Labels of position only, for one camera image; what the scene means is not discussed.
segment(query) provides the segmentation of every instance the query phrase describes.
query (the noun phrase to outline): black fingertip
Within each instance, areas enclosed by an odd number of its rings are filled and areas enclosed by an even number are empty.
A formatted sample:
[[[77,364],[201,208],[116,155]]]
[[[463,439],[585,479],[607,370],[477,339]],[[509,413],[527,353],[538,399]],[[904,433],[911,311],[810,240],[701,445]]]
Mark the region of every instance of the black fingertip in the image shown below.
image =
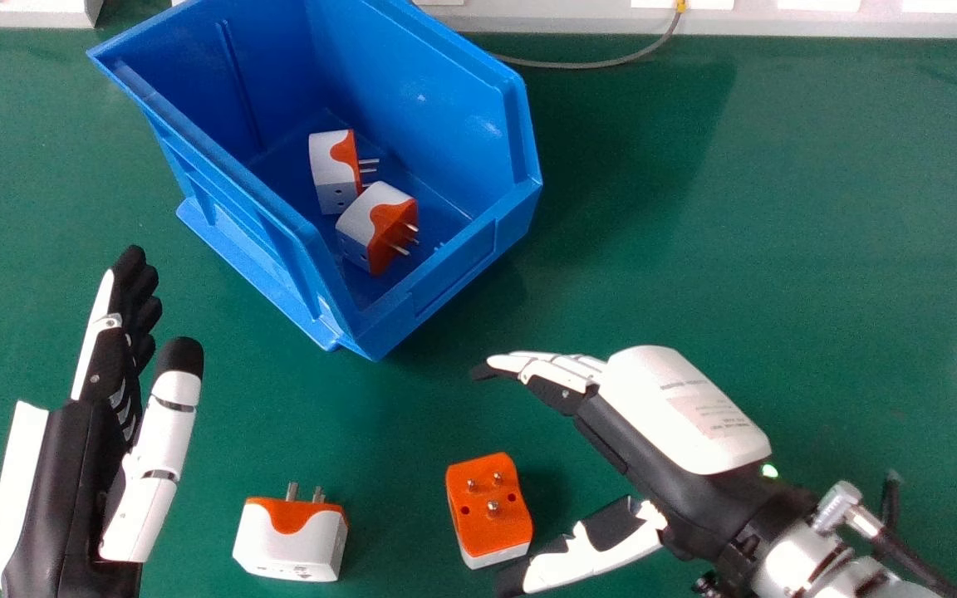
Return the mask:
[[[493,367],[490,367],[489,364],[483,362],[471,368],[471,380],[479,382],[482,380],[490,380],[493,378],[504,377],[505,372],[501,370],[495,370]]]
[[[516,598],[525,596],[523,580],[527,578],[527,570],[531,567],[531,560],[522,559],[498,571],[497,581],[493,583],[494,594],[497,598]]]
[[[156,297],[147,299],[147,302],[143,303],[138,313],[135,314],[135,333],[148,334],[160,320],[160,314],[162,314],[160,299]]]
[[[205,371],[205,351],[194,338],[180,336],[174,338],[160,349],[157,355],[157,368],[153,377],[155,380],[166,371],[186,371],[187,374],[202,377]]]
[[[138,301],[145,301],[145,298],[153,295],[157,288],[157,282],[159,282],[157,268],[145,266],[143,272],[140,272],[140,275],[135,278],[135,282],[132,284],[132,297]]]
[[[135,370],[143,371],[148,363],[150,363],[151,357],[153,357],[153,352],[157,348],[155,341],[153,341],[153,336],[149,334],[144,334],[143,336],[138,337],[137,341],[134,341],[132,346],[132,355],[135,356]]]
[[[137,245],[130,245],[113,264],[113,275],[118,281],[127,283],[137,276],[145,265],[145,251]]]

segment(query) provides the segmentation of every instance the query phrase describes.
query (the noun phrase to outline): power adapter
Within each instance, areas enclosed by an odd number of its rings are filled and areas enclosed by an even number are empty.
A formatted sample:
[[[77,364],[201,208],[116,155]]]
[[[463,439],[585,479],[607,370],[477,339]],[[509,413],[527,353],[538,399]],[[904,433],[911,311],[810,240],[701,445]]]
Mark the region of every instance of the power adapter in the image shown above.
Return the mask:
[[[464,564],[478,569],[527,554],[534,522],[516,464],[498,452],[449,465],[445,492]]]
[[[338,217],[335,231],[346,260],[372,276],[382,275],[396,255],[417,243],[419,209],[409,194],[382,181],[372,183]]]
[[[379,159],[360,159],[353,129],[308,136],[308,166],[323,215],[341,214],[364,192],[365,174],[376,171]]]
[[[342,507],[324,502],[322,488],[311,502],[300,501],[290,482],[285,500],[246,499],[231,556],[255,576],[338,581],[348,531]]]

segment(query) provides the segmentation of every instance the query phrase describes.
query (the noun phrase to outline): robotic hand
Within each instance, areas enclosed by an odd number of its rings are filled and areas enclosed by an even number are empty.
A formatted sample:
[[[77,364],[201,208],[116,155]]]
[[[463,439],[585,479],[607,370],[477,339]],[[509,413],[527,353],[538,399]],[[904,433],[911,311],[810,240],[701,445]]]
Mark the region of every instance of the robotic hand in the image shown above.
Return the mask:
[[[679,352],[634,347],[605,363],[587,355],[490,356],[472,377],[518,379],[575,428],[648,500],[616,500],[498,575],[498,598],[534,594],[667,547],[714,571],[705,598],[957,598],[870,514],[855,486],[821,501],[770,476],[767,435]],[[847,525],[918,576],[901,580],[837,535]]]
[[[182,473],[204,356],[160,352],[143,416],[138,375],[162,306],[157,271],[129,247],[102,278],[69,400],[18,402],[0,477],[4,598],[136,598]]]

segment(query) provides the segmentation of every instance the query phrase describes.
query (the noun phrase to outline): white label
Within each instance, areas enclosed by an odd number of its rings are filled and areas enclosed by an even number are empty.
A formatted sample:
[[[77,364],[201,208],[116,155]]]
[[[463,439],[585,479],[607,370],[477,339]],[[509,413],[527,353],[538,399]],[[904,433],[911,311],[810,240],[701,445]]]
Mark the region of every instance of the white label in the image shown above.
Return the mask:
[[[667,402],[708,439],[725,439],[756,427],[725,395],[681,395],[668,397]]]

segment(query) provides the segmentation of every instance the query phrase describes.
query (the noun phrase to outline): blue plastic bin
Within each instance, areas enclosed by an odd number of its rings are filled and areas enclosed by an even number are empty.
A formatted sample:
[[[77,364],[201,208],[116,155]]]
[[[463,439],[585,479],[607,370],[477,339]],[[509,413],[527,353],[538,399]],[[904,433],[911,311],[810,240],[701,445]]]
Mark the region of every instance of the blue plastic bin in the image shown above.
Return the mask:
[[[150,119],[179,218],[324,349],[379,360],[531,223],[522,80],[404,0],[189,0],[90,56]],[[342,260],[312,187],[308,134],[343,128],[419,204],[382,277]]]

